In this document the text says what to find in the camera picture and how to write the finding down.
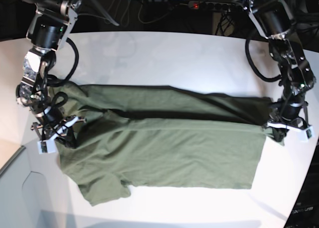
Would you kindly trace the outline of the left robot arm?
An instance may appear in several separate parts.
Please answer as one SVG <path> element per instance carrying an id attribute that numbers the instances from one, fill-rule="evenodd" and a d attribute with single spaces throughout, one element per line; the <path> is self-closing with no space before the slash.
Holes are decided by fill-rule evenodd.
<path id="1" fill-rule="evenodd" d="M 309 124 L 306 93 L 313 89 L 316 77 L 307 61 L 297 34 L 296 20 L 285 0 L 234 0 L 247 12 L 259 35 L 269 44 L 269 54 L 277 62 L 280 75 L 263 76 L 249 53 L 251 33 L 245 42 L 245 53 L 255 74 L 266 82 L 278 82 L 283 93 L 270 105 L 271 113 L 264 129 L 271 138 L 283 142 L 289 131 L 297 132 L 299 140 L 307 142 L 314 136 Z"/>

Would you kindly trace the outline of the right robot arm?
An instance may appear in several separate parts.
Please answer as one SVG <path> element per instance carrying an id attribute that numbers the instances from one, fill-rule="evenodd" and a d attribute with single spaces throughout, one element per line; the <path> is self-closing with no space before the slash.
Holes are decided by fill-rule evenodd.
<path id="1" fill-rule="evenodd" d="M 31 126 L 39 137 L 38 152 L 55 153 L 55 142 L 68 148 L 75 148 L 73 125 L 84 122 L 84 117 L 66 117 L 63 106 L 68 95 L 58 92 L 49 96 L 49 88 L 60 87 L 74 74 L 79 52 L 69 34 L 78 18 L 82 0 L 44 0 L 37 4 L 35 17 L 27 31 L 32 48 L 23 60 L 23 77 L 16 88 L 17 103 L 29 108 L 37 119 Z M 49 74 L 56 64 L 56 52 L 64 44 L 74 51 L 74 63 L 64 79 Z"/>

